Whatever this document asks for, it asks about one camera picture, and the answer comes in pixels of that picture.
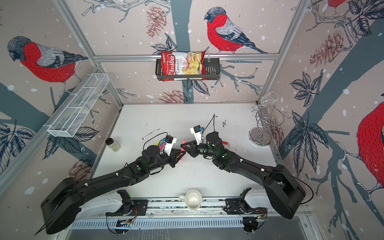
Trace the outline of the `red highlighter pen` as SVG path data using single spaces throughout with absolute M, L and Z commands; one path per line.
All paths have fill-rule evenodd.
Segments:
M 183 141 L 183 144 L 185 144 L 186 143 L 186 139 L 184 139 L 184 141 Z M 182 148 L 181 149 L 181 151 L 184 151 L 185 152 L 185 150 Z M 181 154 L 181 155 L 183 155 L 183 154 Z M 184 156 L 184 155 L 183 155 Z M 180 161 L 182 161 L 183 160 L 183 157 L 181 157 L 181 159 L 180 159 Z

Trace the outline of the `white marker pen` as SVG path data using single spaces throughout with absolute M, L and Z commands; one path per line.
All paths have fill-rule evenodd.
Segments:
M 145 135 L 144 137 L 142 137 L 142 140 L 145 140 L 147 138 L 149 138 L 150 136 L 152 136 L 153 134 L 157 133 L 160 129 L 155 129 L 153 131 L 151 131 L 150 133 L 148 133 L 147 135 Z

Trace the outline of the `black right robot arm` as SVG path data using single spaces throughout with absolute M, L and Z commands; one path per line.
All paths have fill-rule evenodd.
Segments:
M 181 144 L 191 157 L 202 155 L 211 157 L 220 170 L 239 174 L 264 187 L 272 208 L 286 219 L 292 219 L 306 196 L 299 179 L 283 165 L 265 166 L 245 158 L 225 148 L 218 132 L 209 133 L 206 143 L 190 141 Z

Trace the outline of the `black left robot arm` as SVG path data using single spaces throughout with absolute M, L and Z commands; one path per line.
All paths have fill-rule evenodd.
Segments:
M 52 235 L 64 230 L 75 221 L 81 206 L 88 201 L 123 187 L 133 186 L 151 175 L 151 171 L 170 165 L 172 168 L 186 154 L 180 149 L 161 153 L 152 145 L 142 151 L 134 162 L 125 164 L 120 170 L 88 180 L 62 180 L 41 203 L 44 224 L 38 230 Z

